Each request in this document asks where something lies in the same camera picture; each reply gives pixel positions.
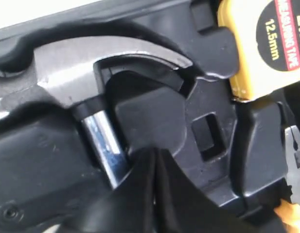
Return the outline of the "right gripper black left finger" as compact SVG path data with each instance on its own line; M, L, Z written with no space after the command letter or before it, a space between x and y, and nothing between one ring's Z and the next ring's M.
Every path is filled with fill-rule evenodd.
M59 233L151 233L154 230L156 149L137 152L120 185L65 220Z

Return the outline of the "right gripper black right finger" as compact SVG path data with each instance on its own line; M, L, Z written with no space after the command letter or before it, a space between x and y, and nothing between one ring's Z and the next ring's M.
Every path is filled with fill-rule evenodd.
M249 220L219 207L184 174L170 152L154 149L158 233L285 233L280 218L261 210Z

